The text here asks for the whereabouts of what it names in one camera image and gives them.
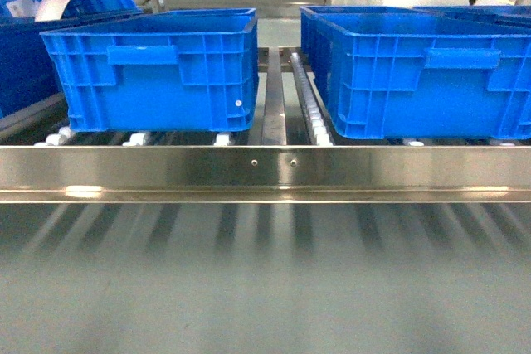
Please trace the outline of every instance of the shelf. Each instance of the shelf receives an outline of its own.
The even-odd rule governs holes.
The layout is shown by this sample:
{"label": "shelf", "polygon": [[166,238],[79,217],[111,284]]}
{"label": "shelf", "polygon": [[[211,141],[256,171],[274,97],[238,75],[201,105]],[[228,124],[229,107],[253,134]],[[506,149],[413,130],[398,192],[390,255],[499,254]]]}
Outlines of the shelf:
{"label": "shelf", "polygon": [[235,145],[213,146],[214,133],[170,132],[153,134],[147,146],[119,146],[129,132],[83,133],[64,146],[33,147],[35,134],[24,132],[46,137],[66,117],[64,100],[10,117],[17,134],[0,138],[16,145],[0,147],[0,202],[531,202],[531,173],[522,172],[531,170],[529,142],[411,147],[334,135],[337,145],[319,147],[308,130],[293,139],[286,132],[305,125],[286,118],[281,71],[294,61],[302,68],[299,50],[260,54],[265,106],[249,132],[233,137]]}

